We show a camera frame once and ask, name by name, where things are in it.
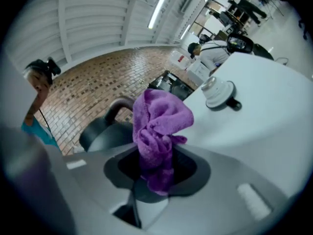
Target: brick wall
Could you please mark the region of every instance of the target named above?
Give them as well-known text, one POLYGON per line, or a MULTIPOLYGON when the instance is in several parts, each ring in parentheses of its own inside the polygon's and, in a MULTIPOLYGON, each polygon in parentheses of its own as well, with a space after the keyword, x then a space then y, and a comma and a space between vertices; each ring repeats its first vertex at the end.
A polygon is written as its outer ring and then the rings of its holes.
MULTIPOLYGON (((137 98, 155 78, 169 70, 192 88, 196 86, 185 71, 168 60, 170 47, 148 47, 110 53, 88 60, 53 81, 42 112, 64 155, 79 145, 79 136, 95 118, 105 114, 111 102, 121 95, 137 98)), ((117 120, 132 121, 124 109, 117 120)), ((45 124, 40 114, 37 119, 45 124)))

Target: teal shirt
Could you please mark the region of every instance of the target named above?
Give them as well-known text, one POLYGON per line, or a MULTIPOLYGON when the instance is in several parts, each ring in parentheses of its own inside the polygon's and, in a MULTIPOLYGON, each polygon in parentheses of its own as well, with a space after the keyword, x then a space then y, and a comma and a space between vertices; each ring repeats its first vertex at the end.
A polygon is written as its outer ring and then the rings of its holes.
POLYGON ((35 117, 32 126, 28 126, 23 122, 22 130, 28 134, 37 136, 44 144, 54 145, 60 150, 51 132, 48 129, 45 130, 35 117))

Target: white floor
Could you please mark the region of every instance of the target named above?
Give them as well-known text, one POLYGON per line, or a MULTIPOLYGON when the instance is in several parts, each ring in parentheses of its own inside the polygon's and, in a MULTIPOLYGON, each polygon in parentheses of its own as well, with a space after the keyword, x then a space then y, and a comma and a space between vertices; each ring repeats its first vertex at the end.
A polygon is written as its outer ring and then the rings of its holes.
POLYGON ((313 75, 313 41, 307 33, 303 39, 303 28, 299 28, 300 20, 296 10, 288 3, 276 2, 282 11, 272 9, 272 17, 261 27, 254 23, 248 29, 248 37, 267 49, 276 60, 279 57, 289 58, 287 66, 312 79, 313 75))

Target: purple towel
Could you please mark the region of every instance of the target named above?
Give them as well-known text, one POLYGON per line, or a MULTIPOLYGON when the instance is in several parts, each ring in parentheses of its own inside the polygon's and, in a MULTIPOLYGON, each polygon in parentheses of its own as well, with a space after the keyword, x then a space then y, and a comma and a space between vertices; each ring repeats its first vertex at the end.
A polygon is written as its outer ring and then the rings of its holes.
POLYGON ((194 116, 178 97, 150 89, 136 100, 133 112, 141 177, 151 191, 167 195, 174 177, 172 145, 187 142, 187 138, 172 134, 193 125, 194 116))

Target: desk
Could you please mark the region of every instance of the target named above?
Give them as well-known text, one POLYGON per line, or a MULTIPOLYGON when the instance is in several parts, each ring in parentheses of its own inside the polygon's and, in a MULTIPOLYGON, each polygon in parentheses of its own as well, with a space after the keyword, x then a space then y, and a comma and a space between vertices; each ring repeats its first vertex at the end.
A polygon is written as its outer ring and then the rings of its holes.
POLYGON ((313 83, 271 60, 234 53, 214 74, 233 81, 243 108, 213 112, 197 89, 185 101, 192 127, 187 144, 234 157, 277 185, 299 192, 313 164, 313 83))

